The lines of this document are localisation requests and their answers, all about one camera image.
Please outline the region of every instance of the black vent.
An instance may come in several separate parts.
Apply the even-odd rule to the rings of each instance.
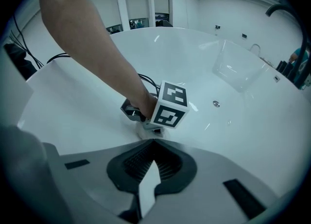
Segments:
[[[197,172],[196,163],[190,155],[159,139],[150,139],[113,158],[107,165],[107,173],[119,190],[138,194],[138,186],[153,161],[161,178],[155,195],[180,192]]]
[[[123,162],[123,169],[140,183],[153,161],[158,166],[161,181],[170,179],[182,166],[182,161],[178,155],[157,142],[152,142],[126,159]]]

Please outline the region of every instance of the black rubber pad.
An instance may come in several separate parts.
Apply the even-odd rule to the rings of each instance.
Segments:
[[[86,164],[89,164],[89,161],[87,161],[86,159],[83,159],[83,160],[67,163],[67,164],[65,164],[65,166],[66,166],[67,170],[71,170],[74,168],[84,166]]]
[[[265,211],[265,207],[237,180],[223,183],[249,219]]]
[[[107,174],[119,190],[138,194],[139,184],[153,161],[161,179],[155,188],[155,196],[179,193],[197,172],[196,163],[189,154],[160,139],[149,139],[110,160]]]

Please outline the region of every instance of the window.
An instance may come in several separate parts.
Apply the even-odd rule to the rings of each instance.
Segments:
[[[121,24],[118,24],[115,26],[110,26],[110,27],[106,28],[106,30],[109,32],[109,34],[114,34],[114,33],[122,32],[123,28],[122,28]]]
[[[169,0],[155,0],[155,19],[169,21],[169,18]]]
[[[147,18],[132,19],[132,20],[129,20],[129,24],[130,24],[131,30],[145,28],[145,27],[149,27],[149,20]]]
[[[148,0],[126,0],[131,29],[149,27]]]
[[[104,25],[110,33],[122,31],[117,0],[91,0],[96,6]]]

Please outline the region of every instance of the black cable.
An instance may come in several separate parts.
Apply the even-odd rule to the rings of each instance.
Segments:
[[[17,43],[11,36],[9,36],[9,37],[12,40],[12,42],[14,42],[17,46],[19,46],[23,51],[28,53],[28,51],[23,47],[23,45],[21,43]],[[43,64],[39,60],[34,59],[34,61],[35,61],[36,65],[38,66],[39,69],[42,68]]]
[[[15,40],[23,47],[22,43],[18,40],[18,38],[14,35],[13,31],[11,30],[11,34],[15,38]]]
[[[71,56],[67,55],[67,53],[61,53],[61,54],[53,56],[50,60],[47,61],[47,64],[50,63],[51,61],[53,61],[54,59],[58,58],[58,57],[71,57]]]
[[[157,97],[159,98],[159,87],[156,85],[156,83],[155,83],[150,77],[148,77],[148,76],[146,76],[146,75],[143,75],[143,74],[138,74],[138,75],[139,75],[139,77],[140,77],[142,80],[144,80],[144,81],[146,81],[146,82],[149,82],[151,85],[153,85],[153,86],[155,87],[156,95],[157,95]]]
[[[38,68],[39,68],[39,69],[42,68],[42,67],[44,66],[43,63],[41,63],[38,59],[36,59],[36,58],[33,56],[33,54],[30,52],[30,50],[28,49],[27,44],[26,44],[26,42],[25,42],[24,35],[23,35],[23,33],[21,32],[21,30],[19,29],[19,27],[18,27],[16,18],[15,18],[15,14],[13,14],[13,19],[14,19],[15,26],[16,26],[16,28],[17,28],[17,30],[18,30],[18,32],[19,32],[21,38],[23,39],[23,43],[24,43],[24,45],[25,45],[25,51],[27,52],[28,55],[30,55],[30,56],[34,59],[34,61],[35,61],[35,63],[37,64]],[[14,38],[18,41],[18,43],[19,43],[21,46],[23,46],[23,45],[21,44],[21,42],[17,39],[17,37],[16,37],[14,34],[13,34],[13,36],[14,36]]]

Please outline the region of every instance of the forearm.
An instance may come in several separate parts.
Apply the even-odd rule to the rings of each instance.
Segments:
[[[45,26],[65,52],[130,101],[145,100],[145,86],[90,0],[40,0],[40,7]]]

